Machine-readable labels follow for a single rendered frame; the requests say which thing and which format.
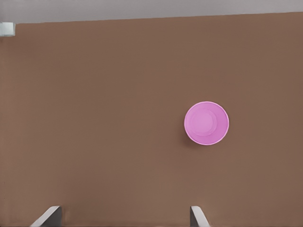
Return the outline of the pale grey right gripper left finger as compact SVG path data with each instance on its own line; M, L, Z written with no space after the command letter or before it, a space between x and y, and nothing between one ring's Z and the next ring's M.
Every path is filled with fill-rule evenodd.
M30 227L62 227L61 206L51 206Z

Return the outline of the pink bowl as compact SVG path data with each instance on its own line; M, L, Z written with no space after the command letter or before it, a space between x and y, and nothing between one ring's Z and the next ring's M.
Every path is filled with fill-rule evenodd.
M220 142L230 126L226 110L219 104L203 101L194 104L184 118L187 136L195 143L210 146Z

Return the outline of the silver frame post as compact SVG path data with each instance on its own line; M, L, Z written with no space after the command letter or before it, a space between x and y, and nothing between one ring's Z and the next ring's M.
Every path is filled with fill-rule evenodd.
M0 22L0 37L15 36L15 27L13 22Z

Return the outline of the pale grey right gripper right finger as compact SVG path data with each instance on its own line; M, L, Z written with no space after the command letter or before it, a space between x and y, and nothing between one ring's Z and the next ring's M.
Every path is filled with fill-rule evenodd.
M210 227L210 224L199 206L190 207L190 227Z

